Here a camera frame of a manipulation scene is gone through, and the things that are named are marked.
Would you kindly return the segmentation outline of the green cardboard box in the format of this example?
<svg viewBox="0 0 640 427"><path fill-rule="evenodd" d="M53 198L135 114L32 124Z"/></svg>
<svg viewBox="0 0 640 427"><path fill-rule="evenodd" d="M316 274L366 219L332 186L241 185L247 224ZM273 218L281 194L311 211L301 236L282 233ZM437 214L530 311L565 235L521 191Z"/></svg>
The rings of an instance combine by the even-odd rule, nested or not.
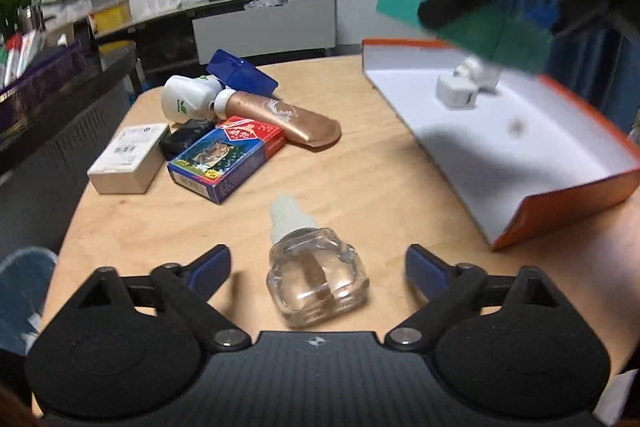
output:
<svg viewBox="0 0 640 427"><path fill-rule="evenodd" d="M425 1L378 0L376 12L430 32L489 62L531 74L544 71L552 35L533 18L485 5L433 26L420 17L420 5Z"/></svg>

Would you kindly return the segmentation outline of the blue playing card box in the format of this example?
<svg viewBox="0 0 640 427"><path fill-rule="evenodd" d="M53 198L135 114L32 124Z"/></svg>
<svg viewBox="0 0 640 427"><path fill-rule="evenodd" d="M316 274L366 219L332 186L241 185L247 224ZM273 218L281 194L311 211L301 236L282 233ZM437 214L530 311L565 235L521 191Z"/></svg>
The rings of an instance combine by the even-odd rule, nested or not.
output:
<svg viewBox="0 0 640 427"><path fill-rule="evenodd" d="M171 180L220 205L285 146L283 130L231 117L167 164Z"/></svg>

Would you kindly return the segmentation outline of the clear glass liquid bottle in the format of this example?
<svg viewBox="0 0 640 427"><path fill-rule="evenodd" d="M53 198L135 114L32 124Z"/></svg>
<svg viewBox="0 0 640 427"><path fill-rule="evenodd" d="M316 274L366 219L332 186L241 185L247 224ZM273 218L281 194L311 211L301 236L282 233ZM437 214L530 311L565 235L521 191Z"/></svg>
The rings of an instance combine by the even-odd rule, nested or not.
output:
<svg viewBox="0 0 640 427"><path fill-rule="evenodd" d="M271 298L292 329L319 324L363 306L370 280L354 247L322 228L290 195L269 208Z"/></svg>

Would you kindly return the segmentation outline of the blue dental floss box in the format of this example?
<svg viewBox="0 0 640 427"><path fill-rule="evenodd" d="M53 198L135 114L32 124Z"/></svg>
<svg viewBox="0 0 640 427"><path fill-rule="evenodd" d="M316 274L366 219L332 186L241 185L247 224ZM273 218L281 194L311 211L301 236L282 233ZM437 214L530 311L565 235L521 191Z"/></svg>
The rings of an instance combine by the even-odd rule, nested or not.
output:
<svg viewBox="0 0 640 427"><path fill-rule="evenodd" d="M223 49L218 49L206 66L210 75L216 76L224 87L271 98L279 87L277 80L268 76L247 60Z"/></svg>

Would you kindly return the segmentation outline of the white cardboard box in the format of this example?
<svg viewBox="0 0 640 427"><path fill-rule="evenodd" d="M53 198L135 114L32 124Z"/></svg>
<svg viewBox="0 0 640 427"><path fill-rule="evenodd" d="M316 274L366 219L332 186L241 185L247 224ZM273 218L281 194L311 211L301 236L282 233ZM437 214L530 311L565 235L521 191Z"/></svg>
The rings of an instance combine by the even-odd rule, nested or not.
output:
<svg viewBox="0 0 640 427"><path fill-rule="evenodd" d="M165 159L160 140L168 124L138 124L122 128L87 171L102 195L144 194Z"/></svg>

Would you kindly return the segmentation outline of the orange and white tray box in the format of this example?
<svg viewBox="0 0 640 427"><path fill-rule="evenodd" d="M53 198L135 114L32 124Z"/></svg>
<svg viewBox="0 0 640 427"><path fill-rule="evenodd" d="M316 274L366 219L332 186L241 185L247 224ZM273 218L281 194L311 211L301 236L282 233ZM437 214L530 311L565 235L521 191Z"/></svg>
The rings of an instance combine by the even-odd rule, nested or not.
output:
<svg viewBox="0 0 640 427"><path fill-rule="evenodd" d="M495 249L572 225L639 187L639 150L547 76L506 70L470 108L437 94L464 59L441 41L367 39L362 68Z"/></svg>

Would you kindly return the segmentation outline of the green plant in metal pot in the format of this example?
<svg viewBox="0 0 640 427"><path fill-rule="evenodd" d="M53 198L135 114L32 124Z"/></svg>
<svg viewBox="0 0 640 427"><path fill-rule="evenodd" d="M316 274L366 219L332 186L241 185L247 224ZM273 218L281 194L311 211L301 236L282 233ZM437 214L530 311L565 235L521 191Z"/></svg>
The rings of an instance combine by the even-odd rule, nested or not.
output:
<svg viewBox="0 0 640 427"><path fill-rule="evenodd" d="M40 0L0 0L0 30L2 39L9 40L20 26L20 12Z"/></svg>

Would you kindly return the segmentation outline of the white cube charger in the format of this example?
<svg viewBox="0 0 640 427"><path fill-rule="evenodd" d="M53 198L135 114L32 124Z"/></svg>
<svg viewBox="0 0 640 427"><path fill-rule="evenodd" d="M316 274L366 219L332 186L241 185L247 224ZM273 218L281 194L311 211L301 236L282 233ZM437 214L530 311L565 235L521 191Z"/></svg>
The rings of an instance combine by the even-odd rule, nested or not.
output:
<svg viewBox="0 0 640 427"><path fill-rule="evenodd" d="M468 78L443 72L436 80L436 98L449 108L472 108L476 104L477 84Z"/></svg>

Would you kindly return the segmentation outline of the black power adapter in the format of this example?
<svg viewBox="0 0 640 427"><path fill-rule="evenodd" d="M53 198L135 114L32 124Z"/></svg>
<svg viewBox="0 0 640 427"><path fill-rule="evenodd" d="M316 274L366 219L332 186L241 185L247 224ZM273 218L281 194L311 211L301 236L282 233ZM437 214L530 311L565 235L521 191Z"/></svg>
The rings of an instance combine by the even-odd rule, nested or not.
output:
<svg viewBox="0 0 640 427"><path fill-rule="evenodd" d="M167 161L171 161L215 128L216 124L211 120L189 119L160 139L160 151Z"/></svg>

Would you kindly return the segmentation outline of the white TV cabinet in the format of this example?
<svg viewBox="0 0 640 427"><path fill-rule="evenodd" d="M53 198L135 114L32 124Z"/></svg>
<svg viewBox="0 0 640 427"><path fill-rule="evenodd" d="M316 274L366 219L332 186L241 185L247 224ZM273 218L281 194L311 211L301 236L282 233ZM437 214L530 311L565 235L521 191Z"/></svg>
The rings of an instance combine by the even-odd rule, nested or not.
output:
<svg viewBox="0 0 640 427"><path fill-rule="evenodd" d="M143 72L151 76L204 66L219 49L247 58L337 46L337 0L288 0L247 9L251 1L188 5L104 31L96 42L132 41Z"/></svg>

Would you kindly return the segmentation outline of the black round glass side table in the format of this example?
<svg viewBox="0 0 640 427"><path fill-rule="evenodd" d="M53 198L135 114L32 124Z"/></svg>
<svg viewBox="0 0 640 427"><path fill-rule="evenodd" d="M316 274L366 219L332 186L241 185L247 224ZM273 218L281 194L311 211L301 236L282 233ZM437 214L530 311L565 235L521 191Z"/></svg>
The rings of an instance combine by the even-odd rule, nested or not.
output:
<svg viewBox="0 0 640 427"><path fill-rule="evenodd" d="M1 256L27 246L58 251L88 168L130 107L126 81L141 91L131 41L100 49L91 65L1 135Z"/></svg>

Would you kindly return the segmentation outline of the bronze cosmetic tube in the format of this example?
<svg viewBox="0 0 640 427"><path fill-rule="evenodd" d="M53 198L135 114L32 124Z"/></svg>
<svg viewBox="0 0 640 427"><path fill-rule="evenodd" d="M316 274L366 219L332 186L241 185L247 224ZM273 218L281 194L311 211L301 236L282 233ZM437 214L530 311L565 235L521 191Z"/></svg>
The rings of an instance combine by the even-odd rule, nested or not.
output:
<svg viewBox="0 0 640 427"><path fill-rule="evenodd" d="M241 117L273 124L283 130L288 141L309 148L327 148L342 136L340 124L329 117L282 102L227 88L212 103L219 119Z"/></svg>

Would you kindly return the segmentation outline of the yellow box on cabinet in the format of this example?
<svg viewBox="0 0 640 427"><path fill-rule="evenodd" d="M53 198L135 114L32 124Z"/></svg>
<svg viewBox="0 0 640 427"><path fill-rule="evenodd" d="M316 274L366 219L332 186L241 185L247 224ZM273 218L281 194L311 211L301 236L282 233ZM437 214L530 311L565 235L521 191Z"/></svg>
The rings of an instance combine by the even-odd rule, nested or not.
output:
<svg viewBox="0 0 640 427"><path fill-rule="evenodd" d="M102 35L132 21L129 0L119 0L90 14L93 32Z"/></svg>

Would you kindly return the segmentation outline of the white plastic bottle green logo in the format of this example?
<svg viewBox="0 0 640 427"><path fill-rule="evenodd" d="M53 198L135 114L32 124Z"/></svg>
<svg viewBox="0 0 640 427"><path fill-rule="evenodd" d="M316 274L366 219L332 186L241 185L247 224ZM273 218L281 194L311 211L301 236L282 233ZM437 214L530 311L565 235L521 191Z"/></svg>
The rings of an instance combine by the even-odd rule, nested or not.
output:
<svg viewBox="0 0 640 427"><path fill-rule="evenodd" d="M164 116L176 124L184 124L190 119L215 121L216 96L224 90L224 85L213 75L189 78L171 76L160 94L160 106Z"/></svg>

